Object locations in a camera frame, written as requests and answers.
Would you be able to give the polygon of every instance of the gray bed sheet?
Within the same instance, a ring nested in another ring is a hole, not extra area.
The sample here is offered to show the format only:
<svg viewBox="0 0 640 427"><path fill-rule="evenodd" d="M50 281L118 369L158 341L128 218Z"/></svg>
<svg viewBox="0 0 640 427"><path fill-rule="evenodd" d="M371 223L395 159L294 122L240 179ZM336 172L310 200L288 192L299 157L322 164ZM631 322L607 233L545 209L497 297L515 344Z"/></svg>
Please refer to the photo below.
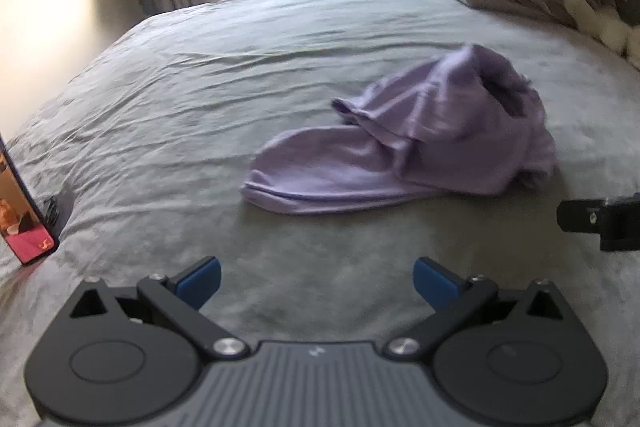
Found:
<svg viewBox="0 0 640 427"><path fill-rule="evenodd" d="M488 46L539 90L559 169L541 193L449 196L294 217L242 203L254 152L335 123L335 96L456 49ZM594 423L640 425L640 257L562 233L567 197L631 194L640 74L557 25L456 0L227 0L153 17L96 58L11 140L34 194L76 206L60 249L20 269L0 253L0 425L36 422L24 361L82 277L130 285L205 255L223 263L203 313L259 339L382 341L430 308L411 268L429 255L505 287L549 277L600 346L609 386Z"/></svg>

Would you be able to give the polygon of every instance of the phone screen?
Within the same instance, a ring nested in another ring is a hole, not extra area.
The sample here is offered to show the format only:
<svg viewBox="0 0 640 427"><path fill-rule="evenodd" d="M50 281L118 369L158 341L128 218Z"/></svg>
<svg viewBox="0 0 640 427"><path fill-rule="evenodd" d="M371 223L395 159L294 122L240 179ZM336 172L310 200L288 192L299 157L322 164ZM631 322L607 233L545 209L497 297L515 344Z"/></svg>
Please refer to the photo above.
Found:
<svg viewBox="0 0 640 427"><path fill-rule="evenodd" d="M23 264L53 252L58 241L31 201L0 139L0 235Z"/></svg>

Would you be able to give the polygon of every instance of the purple garment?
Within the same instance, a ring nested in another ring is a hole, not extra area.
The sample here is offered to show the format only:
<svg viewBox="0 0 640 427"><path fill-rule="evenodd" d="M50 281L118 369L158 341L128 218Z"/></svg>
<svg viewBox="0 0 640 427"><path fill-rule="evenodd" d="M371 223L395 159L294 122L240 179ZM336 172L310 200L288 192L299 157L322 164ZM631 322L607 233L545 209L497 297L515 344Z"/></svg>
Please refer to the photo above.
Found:
<svg viewBox="0 0 640 427"><path fill-rule="evenodd" d="M446 191L533 188L556 165L545 110L501 55L464 46L336 99L345 125L287 131L255 157L246 201L283 214L345 212Z"/></svg>

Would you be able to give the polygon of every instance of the white logo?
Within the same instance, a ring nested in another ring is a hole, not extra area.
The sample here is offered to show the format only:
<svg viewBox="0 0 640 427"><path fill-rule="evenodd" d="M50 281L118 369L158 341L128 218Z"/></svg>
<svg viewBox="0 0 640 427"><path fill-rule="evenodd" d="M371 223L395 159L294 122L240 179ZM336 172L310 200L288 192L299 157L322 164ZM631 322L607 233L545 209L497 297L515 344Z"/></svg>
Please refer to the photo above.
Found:
<svg viewBox="0 0 640 427"><path fill-rule="evenodd" d="M326 349L324 349L324 347L320 347L320 346L316 346L314 349L309 349L309 354L312 357L319 357L320 355L322 355L323 353L326 353Z"/></svg>

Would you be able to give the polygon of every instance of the metal screw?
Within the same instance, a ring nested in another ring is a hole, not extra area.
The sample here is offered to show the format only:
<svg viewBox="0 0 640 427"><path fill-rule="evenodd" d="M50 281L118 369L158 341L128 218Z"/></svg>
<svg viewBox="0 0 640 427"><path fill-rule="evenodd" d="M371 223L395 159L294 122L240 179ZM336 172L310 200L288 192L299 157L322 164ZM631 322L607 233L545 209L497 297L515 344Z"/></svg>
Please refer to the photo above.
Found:
<svg viewBox="0 0 640 427"><path fill-rule="evenodd" d="M388 348L394 355L412 355L420 349L420 344L414 339L400 337L389 342Z"/></svg>
<svg viewBox="0 0 640 427"><path fill-rule="evenodd" d="M233 337L224 337L223 339L216 340L213 344L213 350L225 357L234 357L242 353L246 348L246 344L240 339Z"/></svg>

